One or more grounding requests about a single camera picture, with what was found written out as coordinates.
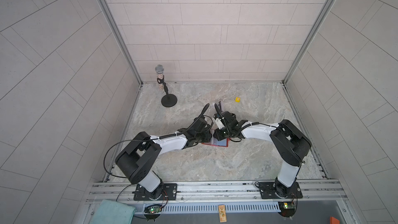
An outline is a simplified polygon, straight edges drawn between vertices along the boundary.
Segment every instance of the robotic arm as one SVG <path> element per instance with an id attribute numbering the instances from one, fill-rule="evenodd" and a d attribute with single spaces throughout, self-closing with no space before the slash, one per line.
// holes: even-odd
<path id="1" fill-rule="evenodd" d="M 203 116 L 209 104 L 203 108 L 201 114 L 194 119 L 188 127 L 179 129 L 178 132 L 164 136 L 150 136 L 140 132 L 116 157 L 116 165 L 132 184 L 139 184 L 146 189 L 145 193 L 153 200 L 157 200 L 163 191 L 162 180 L 151 171 L 151 167 L 158 155 L 171 150 L 180 150 L 192 147 L 202 142 L 210 142 L 211 133 L 209 125 Z M 218 129 L 213 137 L 218 140 L 225 138 L 258 138 L 273 142 L 283 159 L 281 171 L 275 179 L 272 191 L 277 197 L 287 198 L 291 195 L 296 176 L 303 159 L 308 154 L 312 144 L 308 138 L 289 120 L 278 124 L 261 124 L 236 120 L 236 115 L 222 112 L 222 103 L 215 104 L 216 114 L 213 122 Z"/>

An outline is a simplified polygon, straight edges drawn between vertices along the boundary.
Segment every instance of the round black stand base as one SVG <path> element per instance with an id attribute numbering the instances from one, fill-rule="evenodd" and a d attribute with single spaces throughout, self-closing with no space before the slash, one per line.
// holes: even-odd
<path id="1" fill-rule="evenodd" d="M 177 97 L 174 94 L 168 94 L 163 96 L 162 105 L 164 107 L 172 107 L 177 103 Z"/>

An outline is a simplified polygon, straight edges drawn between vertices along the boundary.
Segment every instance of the folded towel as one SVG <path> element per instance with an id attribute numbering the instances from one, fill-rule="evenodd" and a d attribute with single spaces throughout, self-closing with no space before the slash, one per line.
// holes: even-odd
<path id="1" fill-rule="evenodd" d="M 131 224 L 136 208 L 120 202 L 102 200 L 90 224 Z"/>

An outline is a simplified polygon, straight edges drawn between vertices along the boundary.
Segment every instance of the black mounting plate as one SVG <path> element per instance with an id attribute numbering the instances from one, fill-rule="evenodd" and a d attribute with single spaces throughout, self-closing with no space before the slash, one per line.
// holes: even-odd
<path id="1" fill-rule="evenodd" d="M 166 197 L 169 198 L 169 201 L 174 201 L 176 199 L 177 196 L 176 183 L 165 183 L 163 186 L 163 190 L 166 191 L 167 194 L 164 200 L 166 200 Z M 153 199 L 149 198 L 149 192 L 144 187 L 141 187 L 141 185 L 138 184 L 137 187 L 135 188 L 135 191 L 137 192 L 137 194 L 134 194 L 135 201 L 153 201 Z M 159 201 L 163 200 L 163 197 L 160 196 L 158 200 Z"/>
<path id="2" fill-rule="evenodd" d="M 283 199 L 275 194 L 275 190 L 273 188 L 274 182 L 259 182 L 259 184 L 263 189 L 263 192 L 261 192 L 260 190 L 261 199 Z M 293 183 L 293 185 L 289 189 L 290 193 L 289 197 L 287 198 L 291 198 L 291 193 L 295 194 L 297 198 L 302 198 L 302 193 L 298 182 Z"/>

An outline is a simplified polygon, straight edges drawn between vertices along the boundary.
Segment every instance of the vertical metal post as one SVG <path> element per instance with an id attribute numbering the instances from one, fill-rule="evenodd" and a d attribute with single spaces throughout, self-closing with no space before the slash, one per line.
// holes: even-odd
<path id="1" fill-rule="evenodd" d="M 97 0 L 97 1 L 99 4 L 99 7 L 101 7 L 102 13 L 105 16 L 105 19 L 109 23 L 109 26 L 111 27 L 111 30 L 115 35 L 116 42 L 118 43 L 120 49 L 122 50 L 122 53 L 127 60 L 127 63 L 129 64 L 135 77 L 137 78 L 138 83 L 140 83 L 142 85 L 141 77 L 137 71 L 137 68 L 134 66 L 134 63 L 132 62 L 132 58 L 131 58 L 130 53 L 128 52 L 127 47 L 126 47 L 126 43 L 123 41 L 122 35 L 120 34 L 119 29 L 117 28 L 117 24 L 112 17 L 112 13 L 108 7 L 107 2 L 105 0 Z"/>
<path id="2" fill-rule="evenodd" d="M 326 0 L 324 5 L 322 6 L 321 11 L 318 14 L 314 24 L 312 25 L 310 31 L 308 32 L 307 37 L 305 38 L 303 44 L 301 45 L 300 50 L 297 53 L 296 58 L 293 60 L 293 63 L 287 72 L 285 78 L 283 79 L 283 84 L 286 85 L 287 82 L 290 80 L 294 70 L 299 65 L 301 58 L 304 56 L 305 52 L 307 51 L 308 47 L 310 46 L 312 40 L 314 39 L 316 33 L 318 32 L 319 28 L 321 27 L 323 21 L 325 20 L 326 16 L 328 15 L 331 7 L 333 6 L 336 0 Z"/>

